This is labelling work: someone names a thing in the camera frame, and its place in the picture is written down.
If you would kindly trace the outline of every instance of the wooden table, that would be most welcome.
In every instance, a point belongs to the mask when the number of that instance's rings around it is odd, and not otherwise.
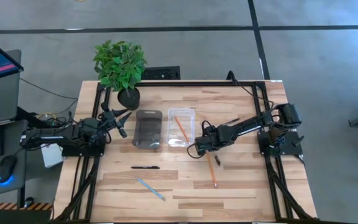
[[[91,116],[96,86],[97,82],[94,81],[83,82],[76,120]],[[266,81],[266,86],[270,100],[275,103],[287,102],[282,82]],[[234,86],[139,87],[139,91],[139,109],[160,110],[163,113],[161,147],[158,151],[149,151],[132,145],[135,113],[125,124],[128,134],[126,139],[122,139],[117,130],[111,131],[113,141],[106,145],[99,165],[92,222],[275,220],[264,158],[259,153],[256,132],[241,136],[234,145],[218,151],[221,167],[213,161],[219,185],[217,189],[213,186],[206,157],[192,159],[185,148],[170,147],[165,142],[169,108],[193,108],[196,114],[196,136],[200,136],[201,122],[205,119],[212,124],[223,124],[235,118],[242,120],[255,116],[253,97]],[[111,94],[109,106],[115,110],[123,109],[116,95]],[[283,156],[282,160],[288,189],[305,211],[315,217],[303,164],[293,156]],[[76,157],[69,157],[63,163],[55,199],[55,216],[70,201],[76,162]],[[131,169],[131,166],[136,165],[160,166],[161,169]],[[164,202],[159,199],[136,181],[135,176],[143,179],[167,200]],[[85,193],[80,217],[84,217],[87,196]],[[279,190],[278,197],[282,216],[285,217]]]

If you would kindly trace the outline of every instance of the concrete floor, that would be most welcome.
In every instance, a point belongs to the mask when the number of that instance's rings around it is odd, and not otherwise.
[[[254,2],[260,26],[358,25],[357,0]],[[249,14],[245,0],[0,0],[0,29],[249,26]],[[303,118],[299,132],[318,216],[358,223],[358,128],[347,124],[358,116],[358,30],[261,34],[270,76],[284,81]],[[96,79],[93,46],[107,39],[141,44],[150,67],[179,65],[182,79],[224,79],[228,70],[238,79],[262,79],[252,31],[0,34],[0,46],[22,50],[22,78],[77,96],[83,80]],[[21,83],[19,106],[28,111],[69,104]],[[31,153],[26,195],[51,202],[60,168],[43,168],[40,152]],[[15,196],[0,195],[0,201]]]

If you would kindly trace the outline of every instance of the table leg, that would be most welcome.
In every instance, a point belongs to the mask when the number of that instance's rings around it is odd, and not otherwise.
[[[17,189],[17,209],[24,207],[25,186]]]

